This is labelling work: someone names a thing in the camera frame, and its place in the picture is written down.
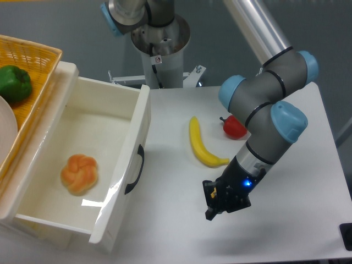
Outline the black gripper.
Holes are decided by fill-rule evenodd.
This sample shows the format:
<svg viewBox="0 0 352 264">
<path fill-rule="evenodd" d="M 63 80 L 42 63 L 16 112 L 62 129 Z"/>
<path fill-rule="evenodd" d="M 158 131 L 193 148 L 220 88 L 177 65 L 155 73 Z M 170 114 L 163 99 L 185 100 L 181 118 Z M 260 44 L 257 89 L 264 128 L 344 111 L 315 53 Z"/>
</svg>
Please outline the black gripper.
<svg viewBox="0 0 352 264">
<path fill-rule="evenodd" d="M 266 175 L 266 169 L 259 166 L 257 175 L 246 171 L 234 157 L 222 175 L 215 181 L 204 180 L 203 191 L 207 206 L 207 220 L 213 220 L 219 213 L 232 213 L 251 206 L 249 193 Z"/>
</svg>

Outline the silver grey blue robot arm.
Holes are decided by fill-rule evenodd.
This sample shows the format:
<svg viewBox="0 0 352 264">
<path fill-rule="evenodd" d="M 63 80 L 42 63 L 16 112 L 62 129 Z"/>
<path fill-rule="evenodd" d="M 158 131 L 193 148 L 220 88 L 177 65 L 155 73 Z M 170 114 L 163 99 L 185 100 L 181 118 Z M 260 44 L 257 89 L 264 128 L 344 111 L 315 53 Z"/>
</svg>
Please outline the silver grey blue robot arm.
<svg viewBox="0 0 352 264">
<path fill-rule="evenodd" d="M 220 87 L 221 104 L 250 137 L 219 178 L 202 183 L 207 220 L 250 206 L 249 193 L 308 125 L 303 112 L 285 98 L 318 76 L 315 57 L 293 49 L 261 1 L 224 4 L 261 69 L 253 79 L 235 75 Z M 149 87 L 183 87 L 183 64 L 167 63 L 167 59 L 182 55 L 190 29 L 176 15 L 173 1 L 105 1 L 101 12 L 114 35 L 130 34 L 144 60 Z"/>
</svg>

